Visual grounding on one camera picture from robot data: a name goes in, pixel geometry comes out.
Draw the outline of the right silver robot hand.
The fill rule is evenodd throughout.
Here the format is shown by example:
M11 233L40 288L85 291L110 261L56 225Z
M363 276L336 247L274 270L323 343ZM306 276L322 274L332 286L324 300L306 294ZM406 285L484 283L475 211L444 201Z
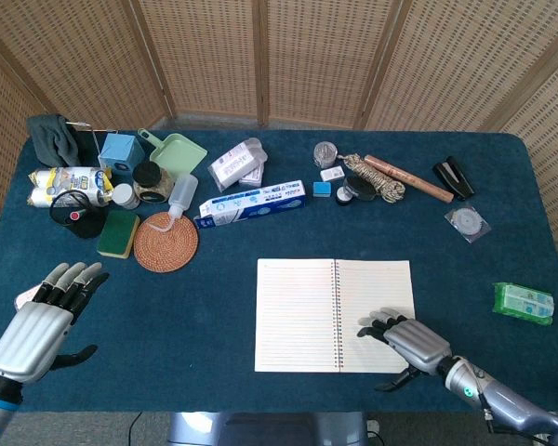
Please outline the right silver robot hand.
M452 357L448 341L413 318L407 318L394 308L381 308L358 320L357 336L370 336L392 348L407 363L407 367L390 382L375 387L390 393L407 385L422 374L437 375L438 365Z

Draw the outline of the green yellow sponge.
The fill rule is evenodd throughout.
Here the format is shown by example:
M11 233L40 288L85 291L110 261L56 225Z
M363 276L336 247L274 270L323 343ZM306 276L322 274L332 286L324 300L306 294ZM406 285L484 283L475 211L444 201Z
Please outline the green yellow sponge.
M105 221L97 252L102 256L127 259L134 242L140 218L127 210L112 210Z

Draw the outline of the clear bag of white pads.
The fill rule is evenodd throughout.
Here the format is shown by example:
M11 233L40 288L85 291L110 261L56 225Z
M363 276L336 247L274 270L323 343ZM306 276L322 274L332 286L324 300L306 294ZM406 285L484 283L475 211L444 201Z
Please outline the clear bag of white pads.
M208 168L220 192L263 165L268 159L258 138L248 138L221 155Z

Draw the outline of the round woven rattan coaster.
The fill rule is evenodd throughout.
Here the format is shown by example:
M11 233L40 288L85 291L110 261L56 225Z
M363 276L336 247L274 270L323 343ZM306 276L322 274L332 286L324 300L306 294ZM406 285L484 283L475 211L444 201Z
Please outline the round woven rattan coaster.
M198 232L186 216L175 219L166 232L154 228L169 222L167 212L149 216L140 223L133 243L134 257L145 269L156 273L168 273L186 266L198 247Z

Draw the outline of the green plastic dustpan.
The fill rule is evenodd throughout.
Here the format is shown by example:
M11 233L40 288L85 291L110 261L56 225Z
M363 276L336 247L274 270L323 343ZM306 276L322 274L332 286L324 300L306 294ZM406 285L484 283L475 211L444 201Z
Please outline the green plastic dustpan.
M190 174L207 156L204 148L179 133L160 139L147 129L140 128L137 135L154 147L149 160L173 178Z

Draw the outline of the light blue cardboard box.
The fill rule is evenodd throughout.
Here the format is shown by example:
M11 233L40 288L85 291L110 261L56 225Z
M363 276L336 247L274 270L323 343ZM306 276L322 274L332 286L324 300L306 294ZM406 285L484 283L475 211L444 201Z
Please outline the light blue cardboard box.
M119 175L130 175L144 159L145 153L138 139L120 133L108 133L98 155L102 167L109 167Z

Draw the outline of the clear jar of pins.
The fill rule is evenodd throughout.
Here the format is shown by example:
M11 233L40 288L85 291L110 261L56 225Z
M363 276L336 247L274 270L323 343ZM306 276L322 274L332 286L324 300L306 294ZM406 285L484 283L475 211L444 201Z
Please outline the clear jar of pins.
M334 165L337 160L337 146L330 141L321 141L313 149L314 163L321 169L327 169Z

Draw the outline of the blue table cloth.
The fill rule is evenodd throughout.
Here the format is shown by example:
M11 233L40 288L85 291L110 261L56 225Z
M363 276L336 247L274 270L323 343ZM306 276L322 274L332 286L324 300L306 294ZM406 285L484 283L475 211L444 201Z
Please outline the blue table cloth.
M468 243L450 206L409 190L396 204L304 207L202 230L182 269L152 273L134 258L102 259L109 280L63 343L86 362L23 390L27 411L456 411L464 403L422 376L393 393L380 374L258 373L257 262L261 258L406 260L417 317L454 351L549 410L558 410L558 256L525 144L510 134L260 131L268 184L318 177L316 143L371 154L428 180L454 156L491 230ZM553 323L495 313L495 282L553 296Z

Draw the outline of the glass jar black lid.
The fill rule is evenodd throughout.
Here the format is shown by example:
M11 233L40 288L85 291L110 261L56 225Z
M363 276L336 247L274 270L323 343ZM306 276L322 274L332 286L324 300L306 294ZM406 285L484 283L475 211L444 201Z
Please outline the glass jar black lid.
M174 180L168 172L152 161L138 164L132 177L135 193L147 203L164 203L174 187Z

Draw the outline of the blue white toothpaste box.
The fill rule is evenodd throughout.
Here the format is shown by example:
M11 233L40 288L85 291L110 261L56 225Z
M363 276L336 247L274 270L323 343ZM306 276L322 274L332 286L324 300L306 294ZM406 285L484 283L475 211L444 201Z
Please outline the blue white toothpaste box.
M198 229L215 228L301 208L306 190L301 180L212 198L199 206L193 219Z

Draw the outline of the spiral lined notebook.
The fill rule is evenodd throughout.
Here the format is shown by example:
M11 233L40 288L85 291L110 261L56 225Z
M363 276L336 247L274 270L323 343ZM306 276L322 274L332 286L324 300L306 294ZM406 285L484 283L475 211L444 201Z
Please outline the spiral lined notebook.
M369 335L362 318L415 315L406 260L270 259L257 264L258 373L396 374L406 361Z

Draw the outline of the translucent squeeze bottle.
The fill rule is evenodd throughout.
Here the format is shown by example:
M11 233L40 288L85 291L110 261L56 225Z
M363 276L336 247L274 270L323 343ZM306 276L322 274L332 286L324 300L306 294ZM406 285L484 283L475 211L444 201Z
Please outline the translucent squeeze bottle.
M170 231L177 220L181 220L185 211L187 211L193 201L194 194L198 187L198 178L192 174L182 174L175 182L171 194L167 200L168 203L168 223L162 228L149 223L148 227L158 232Z

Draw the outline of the green wet wipes pack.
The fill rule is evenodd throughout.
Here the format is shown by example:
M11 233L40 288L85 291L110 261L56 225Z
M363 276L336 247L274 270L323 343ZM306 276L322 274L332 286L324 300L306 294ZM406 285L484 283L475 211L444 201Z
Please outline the green wet wipes pack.
M553 296L533 288L511 282L495 282L493 311L522 321L542 326L553 323Z

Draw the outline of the pink white flat card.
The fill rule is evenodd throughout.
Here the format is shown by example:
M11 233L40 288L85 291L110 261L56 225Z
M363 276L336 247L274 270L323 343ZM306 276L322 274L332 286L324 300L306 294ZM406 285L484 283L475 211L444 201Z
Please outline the pink white flat card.
M37 284L36 286L17 295L14 299L14 306L16 311L20 311L20 309L23 307L25 303L32 301L36 293L40 290L40 288L41 288L41 284Z

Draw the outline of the small white pink packet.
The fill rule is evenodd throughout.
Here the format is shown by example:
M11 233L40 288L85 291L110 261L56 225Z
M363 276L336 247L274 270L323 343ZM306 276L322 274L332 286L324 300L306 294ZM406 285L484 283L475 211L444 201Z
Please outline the small white pink packet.
M245 176L238 180L238 183L242 186L260 188L262 185L264 174L264 164L260 164L255 169L247 173Z

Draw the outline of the brown wooden rolling pin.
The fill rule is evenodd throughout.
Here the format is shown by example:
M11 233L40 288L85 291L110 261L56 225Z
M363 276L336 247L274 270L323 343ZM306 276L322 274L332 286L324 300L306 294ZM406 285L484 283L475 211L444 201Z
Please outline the brown wooden rolling pin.
M454 200L454 195L451 192L374 156L366 155L364 161L379 170L379 172L397 179L416 190L420 190L443 203L451 203Z

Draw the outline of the metal towel rack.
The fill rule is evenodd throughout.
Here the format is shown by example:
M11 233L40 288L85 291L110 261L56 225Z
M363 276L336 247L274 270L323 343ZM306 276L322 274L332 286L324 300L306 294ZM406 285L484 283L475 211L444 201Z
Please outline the metal towel rack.
M89 141L92 144L92 148L95 150L98 159L100 158L102 151L100 141L98 139L98 134L104 134L105 136L107 136L108 134L119 133L118 129L98 129L95 128L93 125L85 122L67 121L66 125L68 125L70 128L74 128L77 132L87 132L91 136L91 139Z

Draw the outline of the woven bamboo folding screen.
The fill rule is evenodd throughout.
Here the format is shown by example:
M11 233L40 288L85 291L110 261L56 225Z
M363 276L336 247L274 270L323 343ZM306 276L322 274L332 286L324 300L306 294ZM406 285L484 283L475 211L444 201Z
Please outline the woven bamboo folding screen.
M0 0L0 210L42 112L508 132L558 245L558 0Z

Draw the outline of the small white jar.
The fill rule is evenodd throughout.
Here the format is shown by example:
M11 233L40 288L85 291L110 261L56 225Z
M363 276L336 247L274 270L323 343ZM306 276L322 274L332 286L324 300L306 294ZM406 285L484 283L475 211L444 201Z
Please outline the small white jar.
M127 210L136 209L140 205L140 199L133 187L127 183L121 183L114 187L112 200L116 205Z

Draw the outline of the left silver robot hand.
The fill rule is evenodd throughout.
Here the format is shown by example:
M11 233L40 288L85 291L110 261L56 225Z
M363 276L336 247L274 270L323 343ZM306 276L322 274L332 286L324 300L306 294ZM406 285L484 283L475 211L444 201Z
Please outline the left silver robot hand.
M22 303L0 337L0 379L22 385L47 372L74 367L97 352L89 345L74 354L60 348L109 274L100 262L58 264Z

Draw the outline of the black round printed disc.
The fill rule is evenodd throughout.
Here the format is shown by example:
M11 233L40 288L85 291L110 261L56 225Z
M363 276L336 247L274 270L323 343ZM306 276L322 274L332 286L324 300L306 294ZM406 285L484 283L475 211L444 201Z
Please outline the black round printed disc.
M343 187L354 198L361 201L373 201L377 195L374 186L361 177L345 177Z

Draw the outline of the white yellow bag roll pack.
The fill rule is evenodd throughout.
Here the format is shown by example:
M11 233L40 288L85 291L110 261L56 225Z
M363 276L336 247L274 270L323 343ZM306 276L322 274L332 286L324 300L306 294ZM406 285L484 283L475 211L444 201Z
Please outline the white yellow bag roll pack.
M99 167L52 167L37 169L28 175L33 190L29 206L48 208L66 191L83 193L92 205L104 207L112 199L111 170Z

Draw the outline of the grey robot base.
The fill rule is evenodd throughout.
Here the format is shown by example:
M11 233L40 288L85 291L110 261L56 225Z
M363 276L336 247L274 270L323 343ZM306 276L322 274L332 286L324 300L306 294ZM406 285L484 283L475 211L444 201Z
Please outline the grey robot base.
M369 446L366 415L172 413L166 446Z

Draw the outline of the grey towel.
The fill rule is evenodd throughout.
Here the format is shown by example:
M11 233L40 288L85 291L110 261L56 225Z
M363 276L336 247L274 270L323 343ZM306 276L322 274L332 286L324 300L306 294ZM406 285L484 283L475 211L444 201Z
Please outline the grey towel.
M74 132L60 114L40 114L26 120L35 155L49 167L80 166L79 150Z

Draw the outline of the black stapler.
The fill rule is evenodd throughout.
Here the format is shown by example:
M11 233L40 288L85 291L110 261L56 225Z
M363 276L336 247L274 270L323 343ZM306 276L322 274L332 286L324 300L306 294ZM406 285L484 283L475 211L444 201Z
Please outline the black stapler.
M470 199L475 190L454 156L432 167L433 173L443 185L460 201Z

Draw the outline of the bagged silver pin wheel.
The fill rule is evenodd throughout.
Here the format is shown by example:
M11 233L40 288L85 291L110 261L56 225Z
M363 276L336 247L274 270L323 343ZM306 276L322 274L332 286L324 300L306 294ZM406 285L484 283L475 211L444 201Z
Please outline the bagged silver pin wheel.
M470 205L449 211L445 219L468 243L474 243L491 230L489 224Z

